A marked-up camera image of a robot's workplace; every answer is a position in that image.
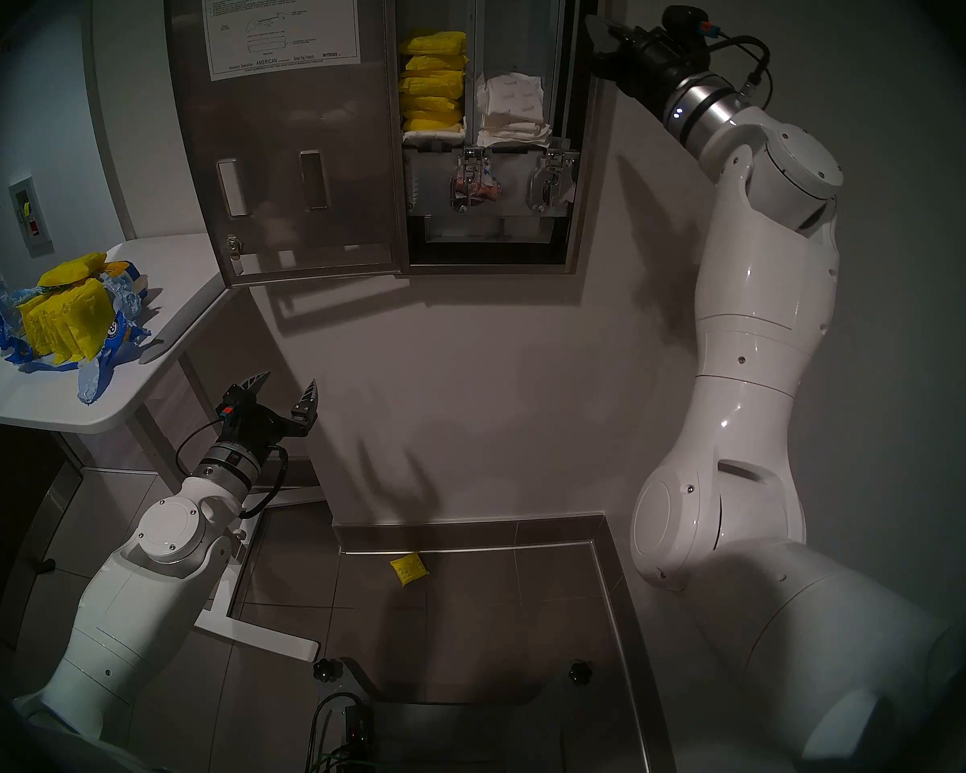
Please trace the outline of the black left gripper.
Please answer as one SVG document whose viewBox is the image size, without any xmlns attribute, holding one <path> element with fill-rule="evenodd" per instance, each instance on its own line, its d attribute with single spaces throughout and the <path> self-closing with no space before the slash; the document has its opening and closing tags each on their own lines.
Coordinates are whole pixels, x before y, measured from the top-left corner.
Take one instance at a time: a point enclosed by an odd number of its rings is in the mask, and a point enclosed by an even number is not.
<svg viewBox="0 0 966 773">
<path fill-rule="evenodd" d="M 218 406 L 221 428 L 217 443 L 232 443 L 246 449 L 253 458 L 268 458 L 271 449 L 283 438 L 308 435 L 318 414 L 317 382 L 313 379 L 299 401 L 291 407 L 291 418 L 283 418 L 257 402 L 256 394 L 271 376 L 257 373 L 228 389 Z"/>
</svg>

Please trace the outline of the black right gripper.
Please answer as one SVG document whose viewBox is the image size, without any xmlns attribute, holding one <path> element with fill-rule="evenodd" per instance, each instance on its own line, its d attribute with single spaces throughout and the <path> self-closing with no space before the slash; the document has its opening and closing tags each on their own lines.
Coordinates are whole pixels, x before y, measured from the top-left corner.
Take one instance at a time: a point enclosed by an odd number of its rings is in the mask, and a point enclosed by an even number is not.
<svg viewBox="0 0 966 773">
<path fill-rule="evenodd" d="M 681 83 L 710 68 L 711 54 L 700 35 L 697 44 L 688 45 L 661 28 L 630 30 L 596 14 L 585 15 L 584 23 L 593 48 L 619 48 L 593 51 L 593 77 L 614 83 L 651 114 L 664 114 Z"/>
</svg>

